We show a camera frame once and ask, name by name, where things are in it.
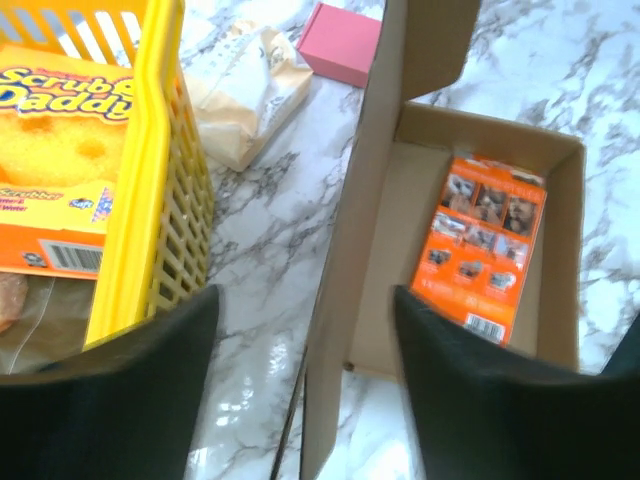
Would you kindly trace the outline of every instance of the plastic bag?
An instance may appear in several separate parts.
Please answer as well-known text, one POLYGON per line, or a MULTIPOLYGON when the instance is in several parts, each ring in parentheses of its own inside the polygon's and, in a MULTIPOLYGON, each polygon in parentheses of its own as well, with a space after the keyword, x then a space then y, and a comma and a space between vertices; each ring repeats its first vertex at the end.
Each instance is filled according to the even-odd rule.
POLYGON ((0 374, 33 371, 79 353, 84 345, 95 282, 23 278, 28 291, 22 314, 0 333, 0 374))
POLYGON ((248 20, 189 63, 185 81, 204 150, 237 172, 305 99, 313 75, 282 32, 248 20))

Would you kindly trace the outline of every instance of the basket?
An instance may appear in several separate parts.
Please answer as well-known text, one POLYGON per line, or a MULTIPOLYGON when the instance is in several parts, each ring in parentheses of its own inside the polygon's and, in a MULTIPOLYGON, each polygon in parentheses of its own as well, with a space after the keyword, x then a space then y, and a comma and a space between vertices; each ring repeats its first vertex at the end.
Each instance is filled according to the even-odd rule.
POLYGON ((178 61, 184 9, 184 0, 0 5, 14 29, 13 38, 0 29, 0 43, 134 69, 135 101, 85 348, 173 308, 206 282, 213 188, 178 61))

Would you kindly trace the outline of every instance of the small red box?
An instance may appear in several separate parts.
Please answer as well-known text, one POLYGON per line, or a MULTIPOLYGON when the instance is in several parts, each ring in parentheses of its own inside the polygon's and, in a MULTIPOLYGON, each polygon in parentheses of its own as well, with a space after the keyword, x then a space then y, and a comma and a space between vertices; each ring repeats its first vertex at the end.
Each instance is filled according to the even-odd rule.
POLYGON ((298 42, 315 73, 365 87, 382 22, 319 3, 298 42))

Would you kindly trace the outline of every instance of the orange box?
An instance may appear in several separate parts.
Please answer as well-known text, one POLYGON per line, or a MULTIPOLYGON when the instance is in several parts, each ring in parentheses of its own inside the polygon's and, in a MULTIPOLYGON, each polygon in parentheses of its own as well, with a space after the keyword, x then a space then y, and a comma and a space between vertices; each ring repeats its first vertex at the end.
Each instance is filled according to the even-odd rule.
POLYGON ((545 197, 541 177, 455 157, 412 289, 465 328, 506 345, 545 197))
POLYGON ((132 71, 0 46, 0 270, 94 279, 132 71))

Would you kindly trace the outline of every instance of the white marble table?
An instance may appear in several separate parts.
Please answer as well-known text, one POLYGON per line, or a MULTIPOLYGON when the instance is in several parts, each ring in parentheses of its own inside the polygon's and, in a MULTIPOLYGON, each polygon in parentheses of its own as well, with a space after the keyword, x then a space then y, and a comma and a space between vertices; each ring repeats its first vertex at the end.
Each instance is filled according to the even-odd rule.
MULTIPOLYGON (((210 32, 189 16, 185 22, 185 30, 201 34, 201 48, 242 17, 278 27, 296 40, 316 3, 217 0, 211 8, 211 1, 190 4, 209 17, 210 32)), ((381 18, 382 1, 326 3, 381 18)), ((601 368, 640 308, 640 228, 633 220, 640 211, 640 6, 633 0, 612 3, 485 0, 462 78, 421 99, 559 130, 587 145, 580 296, 580 359, 586 372, 601 368)), ((189 460, 190 480, 268 478, 362 93, 314 78, 309 99, 247 171, 212 171, 217 217, 210 278, 225 286, 226 311, 189 460)), ((385 445, 400 433, 370 436, 366 448, 349 447, 356 425, 365 437, 375 430, 380 412, 376 417, 367 410, 374 397, 397 395, 381 385, 345 377, 336 461, 349 461, 332 479, 382 478, 382 472, 384 478, 413 478, 372 460, 373 455, 392 458, 385 445)), ((397 412, 382 413, 398 423, 397 412)), ((295 478, 299 433, 298 415, 282 478, 295 478)))

